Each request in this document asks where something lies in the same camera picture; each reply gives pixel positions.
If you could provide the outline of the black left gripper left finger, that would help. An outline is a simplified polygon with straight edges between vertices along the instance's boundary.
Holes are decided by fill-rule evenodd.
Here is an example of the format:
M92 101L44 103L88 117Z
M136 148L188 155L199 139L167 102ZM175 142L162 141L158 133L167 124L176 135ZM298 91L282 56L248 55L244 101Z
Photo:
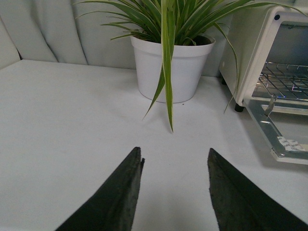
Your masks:
M135 147L103 185L58 231L130 231L139 197L145 159Z

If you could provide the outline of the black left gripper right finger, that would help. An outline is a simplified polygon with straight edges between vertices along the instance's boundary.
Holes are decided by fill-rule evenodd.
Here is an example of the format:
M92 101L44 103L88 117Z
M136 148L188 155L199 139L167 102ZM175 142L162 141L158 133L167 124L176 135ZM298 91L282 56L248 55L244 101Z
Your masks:
M216 150L209 150L210 197L221 231L306 231L308 225L270 198Z

